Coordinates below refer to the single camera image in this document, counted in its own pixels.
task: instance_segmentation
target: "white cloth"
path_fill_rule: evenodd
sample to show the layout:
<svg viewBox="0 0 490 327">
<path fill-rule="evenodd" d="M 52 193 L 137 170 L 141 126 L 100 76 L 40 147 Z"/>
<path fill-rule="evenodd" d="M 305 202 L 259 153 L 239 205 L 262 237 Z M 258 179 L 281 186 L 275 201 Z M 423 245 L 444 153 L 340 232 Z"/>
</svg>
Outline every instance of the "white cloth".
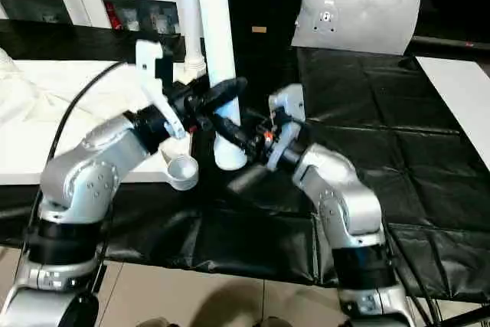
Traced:
<svg viewBox="0 0 490 327">
<path fill-rule="evenodd" d="M 0 185 L 37 184 L 57 125 L 73 97 L 109 61 L 12 61 L 0 49 Z M 57 154 L 76 146 L 95 126 L 123 111 L 149 103 L 134 66 L 107 74 L 73 110 Z M 166 155 L 188 154 L 190 137 L 167 140 Z M 125 181 L 164 181 L 165 161 L 157 154 L 135 168 Z"/>
</svg>

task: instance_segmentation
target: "black plastic sheet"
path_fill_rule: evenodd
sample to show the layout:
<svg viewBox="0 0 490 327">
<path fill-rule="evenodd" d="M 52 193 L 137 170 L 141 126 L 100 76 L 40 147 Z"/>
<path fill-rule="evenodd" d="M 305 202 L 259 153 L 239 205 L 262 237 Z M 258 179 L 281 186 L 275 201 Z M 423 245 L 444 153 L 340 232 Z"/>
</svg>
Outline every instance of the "black plastic sheet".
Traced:
<svg viewBox="0 0 490 327">
<path fill-rule="evenodd" d="M 13 58 L 131 60 L 141 37 L 0 21 L 0 47 Z M 169 41 L 178 54 L 181 42 Z M 242 106 L 261 113 L 267 113 L 269 93 L 302 83 L 312 127 L 302 140 L 353 161 L 433 296 L 488 301 L 488 170 L 412 57 L 298 49 L 241 51 L 236 62 L 249 80 Z M 334 286 L 318 219 L 290 177 L 256 165 L 222 172 L 214 165 L 212 140 L 208 133 L 194 138 L 201 178 L 194 190 L 121 186 L 109 257 Z M 0 186 L 1 243 L 20 244 L 35 189 Z"/>
</svg>

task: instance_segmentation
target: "white board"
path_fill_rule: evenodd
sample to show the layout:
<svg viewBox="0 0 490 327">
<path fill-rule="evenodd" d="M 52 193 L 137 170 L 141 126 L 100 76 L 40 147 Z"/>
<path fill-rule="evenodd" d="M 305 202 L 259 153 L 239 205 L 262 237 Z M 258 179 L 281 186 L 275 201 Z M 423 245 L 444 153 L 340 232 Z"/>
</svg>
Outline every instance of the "white board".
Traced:
<svg viewBox="0 0 490 327">
<path fill-rule="evenodd" d="M 417 60 L 490 170 L 490 78 L 472 61 Z"/>
</svg>

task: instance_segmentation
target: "white pvc pipe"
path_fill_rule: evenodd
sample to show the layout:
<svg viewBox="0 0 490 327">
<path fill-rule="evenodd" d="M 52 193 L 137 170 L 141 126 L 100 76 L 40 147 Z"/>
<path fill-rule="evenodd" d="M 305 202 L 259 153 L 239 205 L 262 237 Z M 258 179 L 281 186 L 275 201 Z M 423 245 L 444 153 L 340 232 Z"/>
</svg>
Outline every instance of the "white pvc pipe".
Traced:
<svg viewBox="0 0 490 327">
<path fill-rule="evenodd" d="M 205 68 L 201 52 L 201 13 L 198 0 L 181 0 L 181 21 L 185 33 L 185 69 Z"/>
<path fill-rule="evenodd" d="M 206 45 L 207 73 L 210 85 L 235 78 L 235 60 L 231 39 L 230 10 L 228 0 L 199 0 Z M 240 125 L 238 99 L 217 111 Z M 214 161 L 223 170 L 237 170 L 247 163 L 247 157 L 235 145 L 217 135 L 214 140 Z"/>
</svg>

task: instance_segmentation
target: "tile floor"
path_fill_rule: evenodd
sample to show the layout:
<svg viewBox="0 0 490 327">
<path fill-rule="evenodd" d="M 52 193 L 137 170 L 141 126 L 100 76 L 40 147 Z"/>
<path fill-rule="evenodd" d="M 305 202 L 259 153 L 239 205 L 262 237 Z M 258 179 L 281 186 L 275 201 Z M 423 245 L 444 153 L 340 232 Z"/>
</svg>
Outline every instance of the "tile floor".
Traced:
<svg viewBox="0 0 490 327">
<path fill-rule="evenodd" d="M 1 303 L 18 252 L 0 248 Z M 135 327 L 162 316 L 181 327 L 252 327 L 263 316 L 280 317 L 294 327 L 335 327 L 345 320 L 333 289 L 129 263 L 109 262 L 99 301 L 99 327 Z M 445 318 L 479 307 L 439 304 Z"/>
</svg>

